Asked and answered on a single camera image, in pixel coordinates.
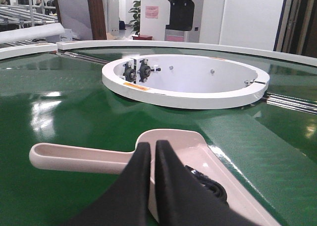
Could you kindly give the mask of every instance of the scoop handle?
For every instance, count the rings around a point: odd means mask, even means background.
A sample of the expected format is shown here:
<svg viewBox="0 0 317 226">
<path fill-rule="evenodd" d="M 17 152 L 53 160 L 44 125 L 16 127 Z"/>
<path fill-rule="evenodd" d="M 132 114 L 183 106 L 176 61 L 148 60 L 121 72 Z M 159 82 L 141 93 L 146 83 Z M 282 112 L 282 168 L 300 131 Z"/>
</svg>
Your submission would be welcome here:
<svg viewBox="0 0 317 226">
<path fill-rule="evenodd" d="M 29 159 L 45 170 L 120 174 L 133 153 L 38 143 L 31 148 Z"/>
</svg>

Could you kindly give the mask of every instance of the metal rail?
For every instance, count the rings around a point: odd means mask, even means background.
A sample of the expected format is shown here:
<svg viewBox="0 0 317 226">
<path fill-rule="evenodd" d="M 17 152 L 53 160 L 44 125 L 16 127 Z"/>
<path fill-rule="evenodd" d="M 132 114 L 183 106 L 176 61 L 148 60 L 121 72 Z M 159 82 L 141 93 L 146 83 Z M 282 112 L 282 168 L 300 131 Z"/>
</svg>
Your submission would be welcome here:
<svg viewBox="0 0 317 226">
<path fill-rule="evenodd" d="M 289 96 L 267 93 L 262 97 L 269 105 L 300 111 L 304 113 L 317 114 L 317 103 L 309 100 L 298 99 Z"/>
<path fill-rule="evenodd" d="M 92 57 L 92 56 L 87 56 L 87 55 L 82 55 L 82 54 L 76 54 L 76 53 L 72 53 L 72 52 L 64 52 L 64 53 L 57 52 L 56 54 L 58 56 L 62 56 L 62 57 L 70 57 L 73 59 L 96 62 L 96 63 L 100 63 L 100 64 L 104 64 L 104 65 L 111 62 L 109 60 L 104 60 L 104 59 L 100 59 L 100 58 L 96 58 L 96 57 Z"/>
</svg>

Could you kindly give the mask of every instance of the white panel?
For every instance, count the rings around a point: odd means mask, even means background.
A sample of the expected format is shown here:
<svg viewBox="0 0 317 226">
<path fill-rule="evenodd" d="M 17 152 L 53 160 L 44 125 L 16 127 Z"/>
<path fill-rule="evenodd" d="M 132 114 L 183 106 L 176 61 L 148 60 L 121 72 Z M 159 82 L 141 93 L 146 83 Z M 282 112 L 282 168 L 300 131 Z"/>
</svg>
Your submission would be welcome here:
<svg viewBox="0 0 317 226">
<path fill-rule="evenodd" d="M 65 29 L 71 29 L 77 39 L 92 40 L 87 0 L 58 0 L 60 16 Z"/>
<path fill-rule="evenodd" d="M 224 0 L 204 0 L 200 43 L 219 44 Z"/>
<path fill-rule="evenodd" d="M 283 0 L 226 0 L 222 45 L 273 50 Z"/>
<path fill-rule="evenodd" d="M 158 6 L 158 19 L 145 18 L 146 6 Z M 141 0 L 140 34 L 153 36 L 153 40 L 165 39 L 165 25 L 169 24 L 168 0 Z"/>
</svg>

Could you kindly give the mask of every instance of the red box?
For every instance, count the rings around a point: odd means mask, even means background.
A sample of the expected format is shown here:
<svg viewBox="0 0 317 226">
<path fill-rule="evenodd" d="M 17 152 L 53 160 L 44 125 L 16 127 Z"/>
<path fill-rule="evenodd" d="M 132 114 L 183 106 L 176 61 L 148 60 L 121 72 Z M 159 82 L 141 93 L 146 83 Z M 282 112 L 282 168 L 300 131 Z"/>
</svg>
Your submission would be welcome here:
<svg viewBox="0 0 317 226">
<path fill-rule="evenodd" d="M 133 40 L 152 40 L 153 36 L 148 35 L 132 35 Z"/>
</svg>

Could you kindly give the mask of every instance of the brown door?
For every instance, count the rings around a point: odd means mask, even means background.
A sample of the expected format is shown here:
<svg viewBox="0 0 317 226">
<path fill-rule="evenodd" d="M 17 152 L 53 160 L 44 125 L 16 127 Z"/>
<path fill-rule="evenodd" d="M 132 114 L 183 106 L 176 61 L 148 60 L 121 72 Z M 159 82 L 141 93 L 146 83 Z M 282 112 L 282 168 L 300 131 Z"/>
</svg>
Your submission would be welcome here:
<svg viewBox="0 0 317 226">
<path fill-rule="evenodd" d="M 107 39 L 103 0 L 88 0 L 88 7 L 93 39 Z"/>
</svg>

